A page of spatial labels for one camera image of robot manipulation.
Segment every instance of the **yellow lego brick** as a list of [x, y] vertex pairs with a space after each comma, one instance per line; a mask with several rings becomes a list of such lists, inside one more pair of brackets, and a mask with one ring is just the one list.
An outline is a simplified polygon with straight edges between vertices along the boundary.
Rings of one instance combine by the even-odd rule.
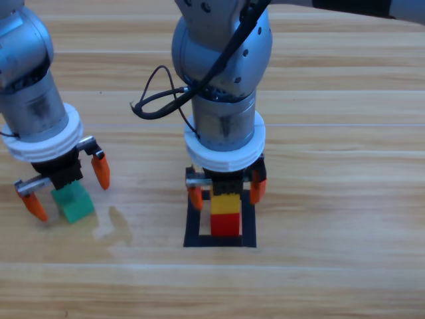
[[211, 215], [226, 215], [240, 213], [240, 195], [224, 194], [214, 196], [211, 191]]

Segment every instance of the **red lego brick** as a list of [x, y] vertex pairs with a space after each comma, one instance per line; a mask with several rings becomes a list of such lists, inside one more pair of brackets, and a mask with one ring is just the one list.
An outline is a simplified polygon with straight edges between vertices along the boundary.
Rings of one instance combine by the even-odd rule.
[[211, 215], [211, 235], [220, 237], [239, 236], [240, 214]]

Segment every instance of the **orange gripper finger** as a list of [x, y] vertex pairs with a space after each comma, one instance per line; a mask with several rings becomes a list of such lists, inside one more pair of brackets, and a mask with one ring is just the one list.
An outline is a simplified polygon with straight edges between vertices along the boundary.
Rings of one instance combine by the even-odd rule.
[[34, 193], [31, 193], [28, 196], [18, 196], [22, 199], [25, 204], [25, 207], [28, 211], [33, 214], [35, 217], [40, 219], [41, 221], [48, 221], [48, 216], [40, 201], [37, 199], [37, 196]]
[[93, 156], [92, 166], [94, 169], [94, 173], [98, 178], [100, 186], [102, 186], [103, 189], [108, 189], [110, 186], [111, 171], [109, 169], [109, 164], [106, 160], [106, 156], [104, 156], [102, 159]]
[[266, 193], [267, 179], [259, 181], [258, 173], [254, 172], [254, 180], [251, 182], [250, 202], [251, 205], [258, 204]]
[[202, 200], [202, 188], [201, 187], [190, 187], [187, 189], [189, 191], [189, 198], [195, 209], [198, 211], [202, 210], [203, 200]]

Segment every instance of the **green lego brick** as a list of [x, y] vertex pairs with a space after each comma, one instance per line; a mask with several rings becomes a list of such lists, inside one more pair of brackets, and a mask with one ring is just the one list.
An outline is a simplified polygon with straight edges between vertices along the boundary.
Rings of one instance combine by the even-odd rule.
[[94, 212], [92, 199], [79, 181], [53, 190], [52, 196], [59, 213], [65, 215], [69, 223], [75, 223]]

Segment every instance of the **wooden table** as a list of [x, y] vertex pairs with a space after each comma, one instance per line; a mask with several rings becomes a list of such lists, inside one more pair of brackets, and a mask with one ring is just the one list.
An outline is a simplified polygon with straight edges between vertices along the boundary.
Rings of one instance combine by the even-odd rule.
[[[105, 149], [112, 186], [82, 155], [96, 214], [41, 225], [13, 190], [35, 173], [2, 145], [0, 318], [425, 318], [425, 27], [270, 8], [258, 248], [186, 249], [182, 119], [129, 108], [157, 65], [172, 66], [174, 2], [27, 5], [51, 31], [56, 83]], [[168, 88], [160, 72], [150, 93]], [[54, 214], [49, 190], [39, 196]]]

